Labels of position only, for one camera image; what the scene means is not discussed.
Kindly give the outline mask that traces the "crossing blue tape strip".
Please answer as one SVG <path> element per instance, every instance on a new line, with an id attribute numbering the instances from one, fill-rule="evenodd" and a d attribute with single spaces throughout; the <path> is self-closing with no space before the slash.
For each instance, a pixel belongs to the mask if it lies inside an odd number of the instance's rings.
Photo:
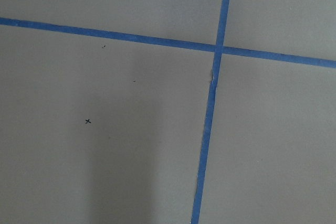
<path id="1" fill-rule="evenodd" d="M 221 58 L 223 54 L 223 44 L 225 38 L 225 30 L 227 23 L 227 15 L 229 8 L 230 0 L 222 0 L 219 14 L 219 22 L 217 28 L 216 44 L 214 49 L 214 58 L 212 64 L 212 79 L 209 85 L 209 92 L 207 98 L 207 108 L 205 114 L 203 135 L 202 135 L 202 144 L 200 149 L 200 157 L 198 163 L 197 171 L 197 185 L 196 191 L 193 200 L 193 208 L 191 214 L 191 224 L 199 223 L 201 206 L 202 206 L 202 197 L 205 183 L 205 175 L 207 168 L 207 159 L 209 151 L 209 143 L 211 139 L 211 130 L 213 124 L 213 115 L 215 109 L 215 100 L 216 100 L 216 89 L 218 84 L 219 71 L 221 66 Z"/>

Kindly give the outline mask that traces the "long blue tape strip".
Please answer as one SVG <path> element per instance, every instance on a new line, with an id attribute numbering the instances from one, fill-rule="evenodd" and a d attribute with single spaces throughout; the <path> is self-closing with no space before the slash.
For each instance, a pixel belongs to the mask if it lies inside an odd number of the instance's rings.
<path id="1" fill-rule="evenodd" d="M 215 48 L 216 48 L 216 46 L 212 44 L 203 44 L 203 43 L 191 42 L 191 41 L 119 33 L 115 31 L 105 31 L 105 30 L 97 30 L 97 29 L 89 29 L 89 28 L 55 25 L 55 24 L 41 23 L 41 22 L 34 22 L 34 21 L 27 21 L 27 20 L 10 19 L 10 18 L 4 18 L 4 17 L 1 18 L 1 25 L 47 30 L 47 31 L 54 31 L 54 32 L 59 32 L 59 33 L 68 33 L 68 34 L 99 37 L 99 38 L 114 39 L 114 40 L 123 40 L 123 41 L 130 41 L 130 42 L 138 42 L 138 43 L 150 44 L 150 45 L 159 45 L 159 46 L 176 47 L 176 48 L 183 48 L 183 49 L 190 49 L 190 50 L 199 50 L 199 51 L 206 51 L 206 52 L 215 52 Z M 234 56 L 244 56 L 244 57 L 275 60 L 275 61 L 282 61 L 282 62 L 298 63 L 298 64 L 303 64 L 303 65 L 311 65 L 311 66 L 326 67 L 326 68 L 333 68 L 333 69 L 335 68 L 334 60 L 311 58 L 311 57 L 296 56 L 296 55 L 287 55 L 287 54 L 280 54 L 280 53 L 275 53 L 275 52 L 258 51 L 258 50 L 252 50 L 252 49 L 222 46 L 221 53 L 227 54 L 227 55 L 234 55 Z"/>

